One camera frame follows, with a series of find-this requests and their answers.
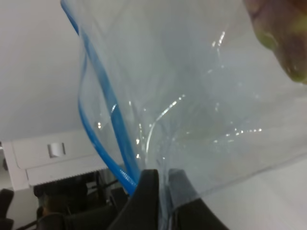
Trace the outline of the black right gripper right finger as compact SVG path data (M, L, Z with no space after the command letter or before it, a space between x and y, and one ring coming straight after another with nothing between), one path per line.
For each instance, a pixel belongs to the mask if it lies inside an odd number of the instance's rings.
M182 169L169 170L173 230L226 230L228 227L200 198Z

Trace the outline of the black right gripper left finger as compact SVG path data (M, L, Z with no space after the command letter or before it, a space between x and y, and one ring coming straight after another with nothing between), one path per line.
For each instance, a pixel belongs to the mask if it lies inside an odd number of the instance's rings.
M158 171L143 170L133 195L108 228L110 230L156 230L158 229L158 209Z

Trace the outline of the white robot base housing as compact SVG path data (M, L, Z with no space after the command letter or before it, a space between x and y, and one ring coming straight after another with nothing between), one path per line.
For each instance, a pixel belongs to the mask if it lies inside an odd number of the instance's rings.
M107 168L82 130L6 141L2 149L15 191Z

